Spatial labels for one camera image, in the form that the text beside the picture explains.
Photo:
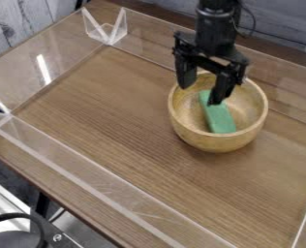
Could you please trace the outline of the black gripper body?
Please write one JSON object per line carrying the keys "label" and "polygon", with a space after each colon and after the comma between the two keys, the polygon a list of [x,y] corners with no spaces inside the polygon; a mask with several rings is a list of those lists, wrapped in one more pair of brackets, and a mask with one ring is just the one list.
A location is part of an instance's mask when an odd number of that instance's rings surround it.
{"label": "black gripper body", "polygon": [[197,35],[194,33],[177,31],[174,38],[174,57],[183,55],[197,63],[198,68],[203,68],[214,75],[221,74],[223,71],[234,72],[238,76],[237,84],[242,85],[250,61],[238,51],[235,45],[219,47],[217,51],[209,52],[197,44]]}

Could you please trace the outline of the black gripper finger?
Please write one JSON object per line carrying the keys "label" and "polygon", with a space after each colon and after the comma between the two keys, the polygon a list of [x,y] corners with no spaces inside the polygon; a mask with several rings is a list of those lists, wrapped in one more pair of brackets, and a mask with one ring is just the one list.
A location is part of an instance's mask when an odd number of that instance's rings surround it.
{"label": "black gripper finger", "polygon": [[183,55],[175,57],[178,84],[187,89],[197,81],[197,63]]}
{"label": "black gripper finger", "polygon": [[222,72],[217,75],[215,85],[209,97],[209,105],[221,105],[233,94],[238,83],[238,76],[234,72]]}

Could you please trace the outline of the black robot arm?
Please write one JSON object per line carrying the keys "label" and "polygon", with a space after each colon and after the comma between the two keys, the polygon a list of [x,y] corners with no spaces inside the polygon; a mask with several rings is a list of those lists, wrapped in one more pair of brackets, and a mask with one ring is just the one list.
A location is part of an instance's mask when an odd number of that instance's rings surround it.
{"label": "black robot arm", "polygon": [[197,82],[197,69],[217,76],[207,104],[219,105],[242,85],[247,57],[237,49],[241,23],[241,0],[199,0],[194,33],[174,33],[175,70],[178,84],[187,89]]}

